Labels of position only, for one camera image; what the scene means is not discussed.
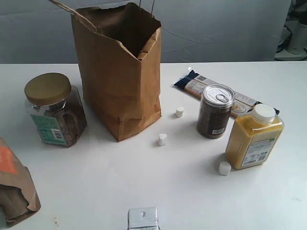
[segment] white wall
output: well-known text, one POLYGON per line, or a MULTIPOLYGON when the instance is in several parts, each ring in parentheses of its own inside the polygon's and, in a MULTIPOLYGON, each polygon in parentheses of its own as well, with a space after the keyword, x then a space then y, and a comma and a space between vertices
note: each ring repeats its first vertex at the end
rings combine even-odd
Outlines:
MULTIPOLYGON (((138 0, 60 0, 72 8, 138 0)), ((155 0, 162 62, 273 60, 290 0, 155 0)), ((150 10, 152 0, 142 0, 150 10)), ((47 0, 0 1, 0 63, 77 62, 70 15, 47 0)))

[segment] metal can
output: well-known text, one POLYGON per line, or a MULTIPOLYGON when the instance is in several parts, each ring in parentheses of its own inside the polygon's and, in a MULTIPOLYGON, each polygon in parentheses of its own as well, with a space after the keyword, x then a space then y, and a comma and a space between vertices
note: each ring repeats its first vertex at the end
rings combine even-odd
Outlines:
POLYGON ((220 138, 226 130, 235 92, 228 86, 212 84, 204 88, 197 130, 210 139, 220 138))

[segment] yellow powder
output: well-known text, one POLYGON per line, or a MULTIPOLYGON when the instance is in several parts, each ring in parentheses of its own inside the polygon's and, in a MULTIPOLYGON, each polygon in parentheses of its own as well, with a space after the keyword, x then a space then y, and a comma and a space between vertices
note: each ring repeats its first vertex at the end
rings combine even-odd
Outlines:
POLYGON ((278 116, 270 125, 255 122, 250 114, 237 117, 226 149, 227 158, 236 169, 261 164, 282 131, 283 122, 278 116))

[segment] table surface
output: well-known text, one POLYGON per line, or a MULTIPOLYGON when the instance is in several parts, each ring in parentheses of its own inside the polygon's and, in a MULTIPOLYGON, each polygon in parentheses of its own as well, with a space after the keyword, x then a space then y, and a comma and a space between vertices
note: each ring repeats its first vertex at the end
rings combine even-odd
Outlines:
POLYGON ((0 134, 29 167, 42 204, 12 230, 125 230, 129 208, 154 206, 162 230, 306 228, 306 62, 162 64, 160 120, 117 143, 83 103, 88 127, 69 149, 42 143, 24 107, 24 86, 46 72, 66 74, 82 94, 76 64, 0 65, 0 134), (285 130, 266 163, 219 175, 234 120, 220 139, 197 132, 199 100, 173 86, 189 66, 281 111, 285 130), (157 146, 160 133, 166 146, 157 146))

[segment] white marshmallow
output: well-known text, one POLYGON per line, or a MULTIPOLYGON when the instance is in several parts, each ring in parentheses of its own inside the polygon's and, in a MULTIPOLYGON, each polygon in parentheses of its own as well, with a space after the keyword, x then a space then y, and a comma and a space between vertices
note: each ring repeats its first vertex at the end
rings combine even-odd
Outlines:
POLYGON ((179 107, 176 109, 176 117, 182 117, 184 112, 184 107, 179 107))
POLYGON ((167 134, 161 133, 159 134, 158 145, 163 146, 166 145, 167 134))
POLYGON ((228 176, 230 174, 230 170, 231 170, 231 165, 228 162, 222 161, 220 163, 219 173, 221 175, 228 176))

